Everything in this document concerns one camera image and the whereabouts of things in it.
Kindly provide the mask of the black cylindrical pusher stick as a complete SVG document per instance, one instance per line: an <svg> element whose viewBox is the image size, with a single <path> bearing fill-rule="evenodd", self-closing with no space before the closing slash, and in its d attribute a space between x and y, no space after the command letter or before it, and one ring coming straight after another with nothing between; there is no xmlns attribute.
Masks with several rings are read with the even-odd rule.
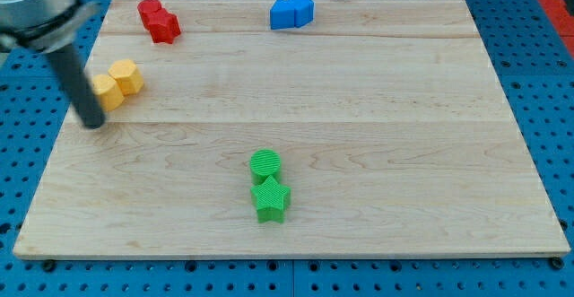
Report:
<svg viewBox="0 0 574 297"><path fill-rule="evenodd" d="M46 54L46 59L77 117L88 129L102 127L106 115L83 71L83 62L73 44Z"/></svg>

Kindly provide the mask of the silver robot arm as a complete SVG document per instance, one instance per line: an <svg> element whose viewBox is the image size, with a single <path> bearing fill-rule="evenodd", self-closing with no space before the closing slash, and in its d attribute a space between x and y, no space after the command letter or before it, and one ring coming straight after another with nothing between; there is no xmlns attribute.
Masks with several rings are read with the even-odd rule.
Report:
<svg viewBox="0 0 574 297"><path fill-rule="evenodd" d="M74 47L77 31L99 6L83 0L1 0L1 49L26 48L45 56L83 126L103 126L106 115L93 94Z"/></svg>

